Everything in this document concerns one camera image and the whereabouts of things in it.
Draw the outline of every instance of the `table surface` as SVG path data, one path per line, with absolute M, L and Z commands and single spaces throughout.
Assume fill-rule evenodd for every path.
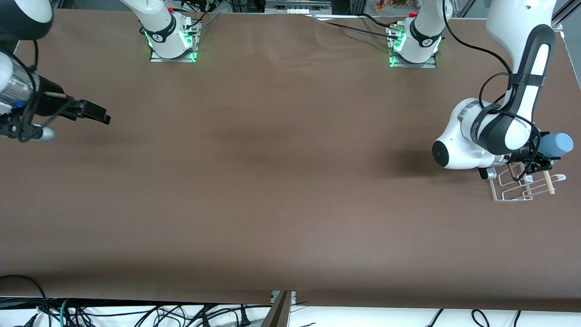
M 484 22 L 451 25 L 508 57 Z M 392 68 L 381 37 L 220 15 L 198 62 L 150 63 L 138 29 L 131 12 L 57 10 L 39 41 L 40 74 L 112 123 L 1 140 L 0 273 L 59 297 L 263 303 L 293 289 L 312 305 L 581 310 L 581 152 L 556 164 L 557 195 L 510 204 L 431 157 L 454 106 L 502 71 L 491 56 L 448 38 L 437 69 Z M 538 126 L 581 140 L 579 103 L 557 37 Z

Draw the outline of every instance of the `white wire rack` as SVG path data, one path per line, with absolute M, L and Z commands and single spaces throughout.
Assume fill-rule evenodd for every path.
M 567 179 L 564 174 L 549 175 L 539 174 L 537 179 L 533 175 L 525 175 L 523 179 L 515 182 L 510 170 L 519 175 L 525 168 L 522 163 L 511 164 L 510 168 L 498 173 L 497 177 L 490 180 L 490 187 L 495 201 L 529 201 L 533 197 L 544 193 L 555 194 L 554 183 Z

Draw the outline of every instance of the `brown tabletop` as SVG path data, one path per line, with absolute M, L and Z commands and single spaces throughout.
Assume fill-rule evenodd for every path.
M 483 21 L 451 25 L 508 58 Z M 454 106 L 502 71 L 491 56 L 448 38 L 437 69 L 391 68 L 381 37 L 220 15 L 198 62 L 150 63 L 138 29 L 131 12 L 57 10 L 39 41 L 40 74 L 112 122 L 0 140 L 1 274 L 59 297 L 262 303 L 293 289 L 311 305 L 581 310 L 581 151 L 555 165 L 555 196 L 508 204 L 431 157 Z M 557 37 L 536 122 L 581 141 L 580 103 Z

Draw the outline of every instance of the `blue cylinder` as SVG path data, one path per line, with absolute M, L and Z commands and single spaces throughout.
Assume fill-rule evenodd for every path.
M 573 150 L 573 139 L 566 133 L 547 134 L 541 138 L 539 153 L 547 158 L 562 157 Z

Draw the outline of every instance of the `teal cable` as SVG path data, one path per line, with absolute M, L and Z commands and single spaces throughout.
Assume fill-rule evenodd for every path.
M 60 314 L 59 314 L 60 327 L 64 327 L 64 308 L 67 306 L 67 302 L 69 302 L 69 299 L 66 299 L 65 301 L 63 301 L 63 305 L 60 306 Z

